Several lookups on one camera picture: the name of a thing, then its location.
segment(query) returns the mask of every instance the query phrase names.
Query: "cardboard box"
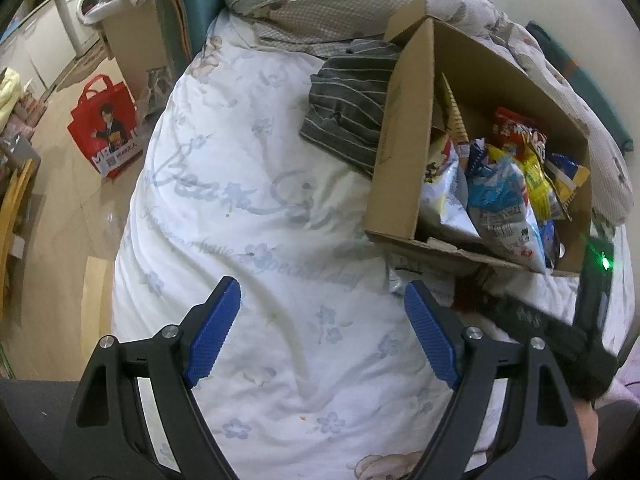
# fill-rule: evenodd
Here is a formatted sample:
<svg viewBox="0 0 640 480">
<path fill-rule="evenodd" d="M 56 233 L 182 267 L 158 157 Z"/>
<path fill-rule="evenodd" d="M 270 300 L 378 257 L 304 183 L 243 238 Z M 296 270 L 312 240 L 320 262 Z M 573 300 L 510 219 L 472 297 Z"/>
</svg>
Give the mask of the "cardboard box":
<svg viewBox="0 0 640 480">
<path fill-rule="evenodd" d="M 412 254 L 440 254 L 499 267 L 524 267 L 493 256 L 482 246 L 458 246 L 423 234 L 415 238 L 420 188 L 427 164 L 434 112 L 434 78 L 444 72 L 471 139 L 492 130 L 503 106 L 541 120 L 547 152 L 563 153 L 589 168 L 588 140 L 580 128 L 521 69 L 462 32 L 429 18 L 424 0 L 414 0 L 391 17 L 385 39 L 404 46 L 391 76 L 385 117 L 364 229 L 378 242 Z M 578 189 L 569 207 L 571 221 L 557 221 L 564 256 L 554 274 L 582 269 L 591 225 L 591 181 Z"/>
</svg>

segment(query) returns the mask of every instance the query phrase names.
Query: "washing machine door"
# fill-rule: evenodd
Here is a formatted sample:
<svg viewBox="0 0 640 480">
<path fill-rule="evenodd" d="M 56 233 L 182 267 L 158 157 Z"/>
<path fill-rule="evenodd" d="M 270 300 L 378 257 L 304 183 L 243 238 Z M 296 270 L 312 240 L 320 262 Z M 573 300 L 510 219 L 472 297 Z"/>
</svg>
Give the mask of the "washing machine door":
<svg viewBox="0 0 640 480">
<path fill-rule="evenodd" d="M 91 9 L 93 9 L 100 0 L 78 0 L 78 4 L 76 5 L 76 15 L 78 16 L 78 21 L 84 24 L 84 16 Z"/>
</svg>

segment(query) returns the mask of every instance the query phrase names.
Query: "green light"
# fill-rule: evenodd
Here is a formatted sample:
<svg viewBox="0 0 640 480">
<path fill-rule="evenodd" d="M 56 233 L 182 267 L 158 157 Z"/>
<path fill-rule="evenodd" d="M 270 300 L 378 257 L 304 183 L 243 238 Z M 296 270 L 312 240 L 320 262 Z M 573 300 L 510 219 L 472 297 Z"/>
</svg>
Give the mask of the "green light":
<svg viewBox="0 0 640 480">
<path fill-rule="evenodd" d="M 609 259 L 604 255 L 604 253 L 600 253 L 600 255 L 602 256 L 602 266 L 604 267 L 604 270 L 609 270 L 609 267 L 611 266 Z"/>
</svg>

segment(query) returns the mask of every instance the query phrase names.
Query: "white snack package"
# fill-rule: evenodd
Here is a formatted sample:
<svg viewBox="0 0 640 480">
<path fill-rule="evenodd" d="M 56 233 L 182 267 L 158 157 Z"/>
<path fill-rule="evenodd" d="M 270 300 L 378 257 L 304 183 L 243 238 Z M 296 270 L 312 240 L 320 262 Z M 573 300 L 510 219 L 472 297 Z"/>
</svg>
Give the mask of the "white snack package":
<svg viewBox="0 0 640 480">
<path fill-rule="evenodd" d="M 524 175 L 515 160 L 502 156 L 469 179 L 469 216 L 495 254 L 535 272 L 545 272 L 536 216 Z"/>
<path fill-rule="evenodd" d="M 466 212 L 465 172 L 449 136 L 433 129 L 424 183 L 420 190 L 418 230 L 446 235 L 451 240 L 479 241 Z"/>
</svg>

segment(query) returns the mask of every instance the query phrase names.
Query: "red snack bag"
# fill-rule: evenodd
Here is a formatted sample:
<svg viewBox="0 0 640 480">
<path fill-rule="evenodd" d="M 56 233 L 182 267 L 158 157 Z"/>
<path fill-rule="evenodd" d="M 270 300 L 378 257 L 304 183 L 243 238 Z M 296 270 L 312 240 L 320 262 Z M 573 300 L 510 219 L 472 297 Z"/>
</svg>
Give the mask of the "red snack bag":
<svg viewBox="0 0 640 480">
<path fill-rule="evenodd" d="M 100 80 L 107 88 L 92 89 Z M 84 86 L 71 116 L 73 121 L 66 128 L 84 158 L 102 176 L 114 178 L 143 149 L 136 109 L 123 82 L 114 85 L 109 77 L 97 75 Z"/>
<path fill-rule="evenodd" d="M 495 111 L 494 130 L 488 142 L 520 162 L 524 162 L 525 146 L 529 144 L 540 163 L 545 162 L 546 137 L 536 121 L 507 108 L 500 107 Z"/>
</svg>

